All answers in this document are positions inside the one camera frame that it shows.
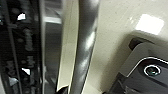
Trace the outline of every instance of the chrome bar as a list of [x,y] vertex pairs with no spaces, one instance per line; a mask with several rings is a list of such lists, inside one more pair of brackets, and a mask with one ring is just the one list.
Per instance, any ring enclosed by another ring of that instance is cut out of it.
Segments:
[[88,73],[97,31],[100,0],[79,0],[79,31],[70,94],[81,94]]
[[43,94],[55,94],[62,46],[62,0],[41,1]]

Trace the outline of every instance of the white surface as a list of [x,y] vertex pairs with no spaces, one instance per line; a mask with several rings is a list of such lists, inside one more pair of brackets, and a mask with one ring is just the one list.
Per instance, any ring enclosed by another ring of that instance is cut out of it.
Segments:
[[[72,78],[78,32],[77,1],[67,0],[66,4],[58,88],[70,85]],[[111,87],[119,68],[131,52],[128,44],[134,36],[168,46],[167,4],[167,0],[101,0],[97,40],[82,94],[102,94]],[[154,26],[146,24],[150,32],[135,31],[143,14],[161,23],[157,33],[151,32],[158,26],[155,22]]]

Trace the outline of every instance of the metal pole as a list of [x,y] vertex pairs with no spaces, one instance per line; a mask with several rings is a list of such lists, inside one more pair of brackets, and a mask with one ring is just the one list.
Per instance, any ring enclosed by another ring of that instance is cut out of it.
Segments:
[[70,94],[81,94],[88,73],[97,31],[100,0],[79,0],[79,31]]

